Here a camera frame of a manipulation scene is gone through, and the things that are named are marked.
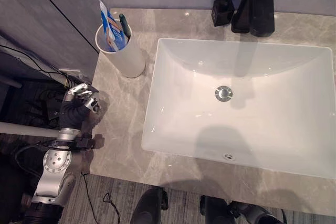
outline sink overflow hole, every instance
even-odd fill
[[[226,160],[228,160],[228,161],[234,161],[234,160],[236,160],[235,156],[232,155],[232,154],[229,154],[229,153],[223,154],[223,158],[226,159]]]

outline leg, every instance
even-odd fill
[[[223,199],[209,196],[201,197],[200,211],[205,215],[205,224],[235,224],[233,215],[229,212]]]
[[[161,187],[147,190],[135,208],[131,224],[159,224],[161,209],[168,209],[167,193]]]

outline metal pipe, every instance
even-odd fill
[[[59,131],[14,123],[0,122],[0,133],[26,136],[58,137]]]
[[[14,88],[18,88],[20,89],[22,87],[22,84],[17,82],[17,81],[14,81],[6,76],[3,76],[0,74],[0,82],[4,83],[4,84],[7,84],[7,85],[10,85]]]

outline white pipe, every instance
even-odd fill
[[[17,82],[17,81],[14,81],[6,76],[3,76],[0,74],[0,82],[4,83],[4,84],[7,84],[7,85],[10,85],[10,86],[13,86],[14,88],[18,88],[20,89],[22,87],[22,84]]]
[[[0,133],[26,135],[26,136],[44,136],[58,137],[59,131],[52,129],[44,129],[38,127],[25,126],[14,123],[0,122]]]
[[[26,54],[28,54],[29,56],[31,56],[34,61],[41,67],[41,69],[43,69],[46,72],[55,72],[55,70],[49,66],[47,66],[46,64],[44,64],[43,62],[41,62],[40,60],[38,60],[36,57],[34,57],[30,52],[26,52],[25,50],[22,50],[21,48],[13,45],[12,43],[10,43],[8,40],[4,39],[3,37],[0,36],[0,45],[6,46],[6,47],[11,47],[14,48],[18,51],[22,51]],[[65,84],[67,83],[67,78],[65,78],[65,76],[58,74],[58,73],[44,73],[43,71],[41,71],[36,65],[35,63],[29,59],[27,56],[25,56],[24,54],[21,54],[20,52],[16,52],[13,50],[10,50],[8,48],[5,47],[0,47],[0,51],[3,51],[7,54],[10,54],[12,56],[14,56],[15,58],[19,58],[24,64],[30,66],[33,69],[38,70],[39,72],[41,72],[42,74],[44,74],[45,76],[51,77],[52,79],[54,79],[55,81],[58,81],[61,84]]]

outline black faucet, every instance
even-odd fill
[[[248,33],[257,37],[270,36],[274,28],[273,0],[241,0],[231,20],[234,33]]]

